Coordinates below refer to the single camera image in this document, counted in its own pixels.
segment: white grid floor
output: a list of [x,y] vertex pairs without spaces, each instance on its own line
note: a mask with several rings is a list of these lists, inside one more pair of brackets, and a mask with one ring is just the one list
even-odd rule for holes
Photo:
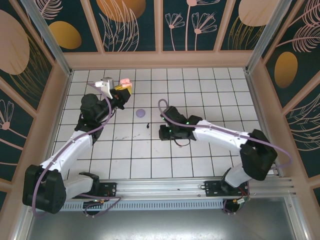
[[[222,176],[241,162],[230,152],[207,142],[191,141],[180,148],[159,139],[159,99],[166,99],[183,115],[196,115],[237,131],[260,129],[242,68],[162,68],[76,70],[60,120],[53,151],[74,132],[84,94],[98,94],[87,82],[129,78],[132,96],[118,109],[99,140],[71,167],[68,177],[85,171],[100,179],[143,179]],[[139,118],[136,110],[146,114]]]

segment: metal base plate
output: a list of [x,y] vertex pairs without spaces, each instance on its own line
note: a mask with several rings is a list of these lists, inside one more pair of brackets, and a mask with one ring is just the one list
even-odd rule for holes
[[242,192],[239,188],[241,188],[246,194],[248,194],[248,183],[242,183],[239,188],[234,188],[232,191],[225,193],[220,187],[220,181],[205,181],[204,189],[205,195],[207,197],[241,197]]

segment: pink object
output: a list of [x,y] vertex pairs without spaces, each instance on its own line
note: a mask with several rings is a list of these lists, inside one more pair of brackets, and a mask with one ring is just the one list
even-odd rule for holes
[[124,78],[120,80],[120,84],[123,88],[126,88],[128,86],[132,87],[132,83],[130,82],[129,78]]

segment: small purple circle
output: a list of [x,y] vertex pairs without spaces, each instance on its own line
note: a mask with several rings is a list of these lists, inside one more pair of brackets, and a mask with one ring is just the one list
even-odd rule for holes
[[143,110],[143,109],[138,109],[136,112],[135,112],[136,116],[138,118],[143,118],[145,115],[146,115],[146,111]]

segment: black motor joint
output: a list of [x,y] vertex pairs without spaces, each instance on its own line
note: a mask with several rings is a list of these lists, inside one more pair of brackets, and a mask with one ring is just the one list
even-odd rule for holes
[[[163,113],[170,120],[185,125],[196,125],[199,121],[203,120],[201,117],[191,115],[188,119],[180,114],[174,106],[168,106]],[[162,119],[166,122],[166,125],[161,125],[159,129],[159,138],[164,140],[178,140],[178,139],[189,139],[196,140],[193,131],[194,127],[184,127],[178,126],[166,120],[164,116],[160,115]]]

